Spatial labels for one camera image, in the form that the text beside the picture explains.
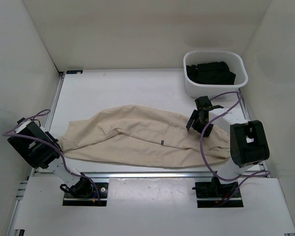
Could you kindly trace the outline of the white plastic basket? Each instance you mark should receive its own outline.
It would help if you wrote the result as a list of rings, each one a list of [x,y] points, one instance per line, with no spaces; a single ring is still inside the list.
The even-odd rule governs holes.
[[[202,85],[197,84],[187,76],[188,65],[197,65],[201,63],[220,62],[227,64],[230,71],[236,74],[233,85]],[[193,50],[184,55],[184,88],[190,97],[200,97],[207,95],[212,98],[221,93],[237,91],[248,83],[248,75],[246,73],[243,60],[238,54],[225,50]]]

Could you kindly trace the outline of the beige trousers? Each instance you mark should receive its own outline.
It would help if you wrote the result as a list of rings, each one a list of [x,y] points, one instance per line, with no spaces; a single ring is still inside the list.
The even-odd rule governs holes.
[[[187,131],[188,117],[139,105],[103,110],[68,125],[59,145],[71,159],[130,166],[181,169],[219,164],[230,158],[230,137],[219,127],[204,139]]]

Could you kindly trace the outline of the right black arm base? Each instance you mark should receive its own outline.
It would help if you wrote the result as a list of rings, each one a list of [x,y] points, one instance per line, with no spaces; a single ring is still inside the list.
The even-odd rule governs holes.
[[[237,182],[230,184],[195,182],[195,186],[192,189],[196,192],[197,208],[244,207],[240,190],[234,193],[237,187]]]

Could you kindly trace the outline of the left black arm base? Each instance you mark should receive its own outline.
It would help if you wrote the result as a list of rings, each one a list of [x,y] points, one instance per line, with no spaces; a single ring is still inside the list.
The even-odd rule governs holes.
[[[78,197],[74,197],[69,193],[69,190],[65,184],[60,185],[60,189],[64,192],[62,205],[63,206],[77,206],[77,207],[105,207],[107,205],[107,197],[109,190],[108,182],[96,182],[99,198],[96,190],[91,186],[86,194],[82,194]]]

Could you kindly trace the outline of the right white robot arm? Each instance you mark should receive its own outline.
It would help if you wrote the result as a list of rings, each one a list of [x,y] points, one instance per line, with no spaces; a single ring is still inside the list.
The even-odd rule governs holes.
[[[231,113],[235,108],[232,105],[224,108],[221,105],[212,105],[208,96],[195,99],[196,109],[193,111],[186,129],[193,128],[200,133],[200,152],[204,153],[204,139],[213,135],[215,122],[222,125],[222,130],[230,136],[230,159],[217,172],[212,171],[209,189],[215,196],[221,197],[225,193],[237,190],[237,179],[242,177],[251,166],[260,164],[269,158],[269,148],[263,124],[259,120],[249,121],[238,119]]]

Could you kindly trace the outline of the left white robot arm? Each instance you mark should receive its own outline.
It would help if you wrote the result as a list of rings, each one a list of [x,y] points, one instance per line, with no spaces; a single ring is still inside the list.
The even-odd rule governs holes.
[[[20,119],[4,136],[32,168],[41,168],[58,176],[63,181],[60,186],[63,192],[75,198],[91,197],[94,193],[95,187],[90,179],[67,167],[58,140],[34,119]]]

